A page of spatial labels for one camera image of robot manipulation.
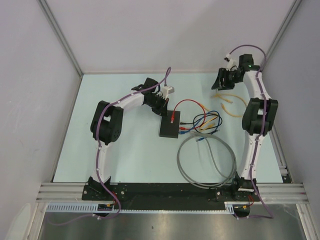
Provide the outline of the black network switch box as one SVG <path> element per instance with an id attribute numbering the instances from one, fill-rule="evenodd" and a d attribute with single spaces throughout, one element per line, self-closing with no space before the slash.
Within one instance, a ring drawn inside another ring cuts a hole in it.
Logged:
<path id="1" fill-rule="evenodd" d="M 159 136 L 162 138 L 177 139 L 179 136 L 180 127 L 180 111 L 174 112 L 174 120 L 171 123 L 173 110 L 167 111 L 167 116 L 163 116 L 160 122 Z"/>

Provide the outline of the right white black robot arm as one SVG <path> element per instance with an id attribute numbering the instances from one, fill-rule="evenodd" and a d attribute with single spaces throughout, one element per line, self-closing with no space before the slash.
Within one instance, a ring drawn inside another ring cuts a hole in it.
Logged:
<path id="1" fill-rule="evenodd" d="M 224 60 L 227 66 L 218 70 L 211 88 L 217 91 L 232 90 L 237 83 L 244 83 L 249 94 L 241 122 L 245 132 L 242 160 L 230 188 L 231 196 L 242 201 L 249 193 L 258 191 L 256 168 L 259 153 L 266 135 L 273 127 L 279 103 L 267 93 L 261 67 L 254 64 L 251 54 L 240 55 L 237 67 L 234 67 L 236 61 L 230 53 Z"/>

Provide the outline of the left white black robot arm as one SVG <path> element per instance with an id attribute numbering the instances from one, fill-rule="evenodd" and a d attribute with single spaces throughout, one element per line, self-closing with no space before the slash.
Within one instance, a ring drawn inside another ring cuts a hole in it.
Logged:
<path id="1" fill-rule="evenodd" d="M 143 84 L 133 87 L 129 94 L 119 100 L 102 100 L 97 104 L 90 131 L 98 143 L 98 149 L 94 172 L 88 179 L 88 185 L 98 199 L 105 200 L 111 193 L 111 188 L 106 184 L 111 179 L 107 158 L 110 147 L 121 135 L 124 113 L 147 105 L 156 115 L 166 117 L 169 95 L 174 92 L 174 87 L 167 84 L 161 86 L 159 82 L 148 77 Z"/>

